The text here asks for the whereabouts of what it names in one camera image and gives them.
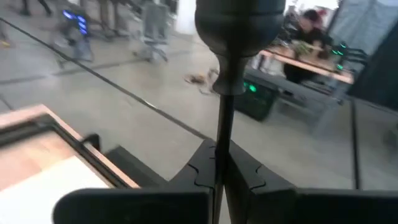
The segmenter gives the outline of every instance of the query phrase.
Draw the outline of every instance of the wooden table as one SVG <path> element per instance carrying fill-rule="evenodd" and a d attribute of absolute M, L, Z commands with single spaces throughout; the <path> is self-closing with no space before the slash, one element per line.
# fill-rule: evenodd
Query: wooden table
<path fill-rule="evenodd" d="M 276 47 L 272 49 L 262 50 L 260 54 L 273 58 L 283 63 L 288 63 L 296 67 L 300 67 L 320 75 L 332 77 L 341 82 L 353 84 L 353 76 L 350 72 L 342 71 L 341 73 L 335 72 L 335 65 L 328 60 L 310 59 L 308 57 L 300 57 L 300 60 L 294 59 L 294 51 L 284 47 Z"/>
<path fill-rule="evenodd" d="M 29 118 L 34 118 L 41 114 L 51 115 L 57 123 L 67 130 L 74 138 L 81 139 L 81 136 L 76 131 L 69 127 L 44 105 L 33 106 L 0 115 L 0 128 L 26 121 Z M 139 187 L 126 174 L 120 171 L 114 164 L 112 164 L 112 162 L 104 157 L 104 155 L 92 146 L 87 146 L 87 148 L 131 187 Z M 0 150 L 0 191 L 32 177 L 33 175 L 37 175 L 49 167 L 52 167 L 54 164 L 71 157 L 79 158 L 79 160 L 84 162 L 92 172 L 106 182 L 106 180 L 81 156 L 79 156 L 61 137 L 55 133 L 46 133 L 10 145 L 7 149 Z"/>
<path fill-rule="evenodd" d="M 81 139 L 44 105 L 0 115 L 0 128 L 49 116 L 75 139 Z M 0 148 L 0 223 L 53 223 L 53 208 L 64 195 L 85 188 L 115 187 L 58 132 L 40 133 Z M 2 138 L 7 135 L 13 136 L 6 132 Z M 102 162 L 100 167 L 108 167 L 128 186 L 139 187 L 95 148 L 87 145 L 86 150 Z"/>

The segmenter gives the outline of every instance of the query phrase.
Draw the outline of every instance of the green light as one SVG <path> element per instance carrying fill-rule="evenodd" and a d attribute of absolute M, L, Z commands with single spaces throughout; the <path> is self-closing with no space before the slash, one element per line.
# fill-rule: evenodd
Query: green light
<path fill-rule="evenodd" d="M 254 93 L 257 91 L 257 88 L 254 85 L 250 85 L 249 89 Z"/>

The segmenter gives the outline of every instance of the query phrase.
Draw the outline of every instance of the office chair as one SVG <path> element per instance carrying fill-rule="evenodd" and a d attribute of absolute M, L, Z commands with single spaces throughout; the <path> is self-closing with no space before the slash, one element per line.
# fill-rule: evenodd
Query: office chair
<path fill-rule="evenodd" d="M 153 62 L 156 54 L 166 62 L 168 58 L 164 51 L 168 44 L 168 24 L 169 7 L 164 4 L 148 2 L 142 12 L 142 23 L 139 31 L 139 40 L 145 47 L 134 52 L 135 56 L 142 57 L 148 62 Z"/>

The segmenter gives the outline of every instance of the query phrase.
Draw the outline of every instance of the wire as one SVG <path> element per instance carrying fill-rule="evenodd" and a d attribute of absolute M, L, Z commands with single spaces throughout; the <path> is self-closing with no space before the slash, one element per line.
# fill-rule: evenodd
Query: wire
<path fill-rule="evenodd" d="M 352 149 L 353 149 L 353 185 L 354 189 L 362 189 L 361 181 L 361 167 L 359 164 L 359 149 L 358 149 L 358 124 L 355 99 L 351 98 L 351 134 L 352 134 Z"/>

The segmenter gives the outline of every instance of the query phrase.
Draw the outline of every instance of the floor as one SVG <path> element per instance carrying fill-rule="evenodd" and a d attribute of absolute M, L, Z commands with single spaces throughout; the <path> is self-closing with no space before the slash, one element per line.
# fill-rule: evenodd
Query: floor
<path fill-rule="evenodd" d="M 0 15 L 48 42 L 56 23 L 31 2 L 33 16 L 6 6 Z M 125 147 L 162 177 L 171 179 L 202 138 L 216 137 L 218 97 L 186 83 L 188 73 L 205 73 L 215 57 L 197 37 L 172 32 L 169 62 L 135 58 L 128 42 L 92 40 L 88 71 L 69 63 L 59 68 L 54 53 L 6 26 L 11 49 L 0 49 L 0 112 L 43 103 L 81 134 L 98 133 L 104 148 Z M 359 148 L 364 189 L 397 190 L 396 152 L 383 135 L 397 116 L 358 104 Z M 321 134 L 310 134 L 300 113 L 274 112 L 264 122 L 236 113 L 233 140 L 253 157 L 301 187 L 352 188 L 349 104 L 343 104 Z M 228 223 L 223 207 L 222 223 Z"/>

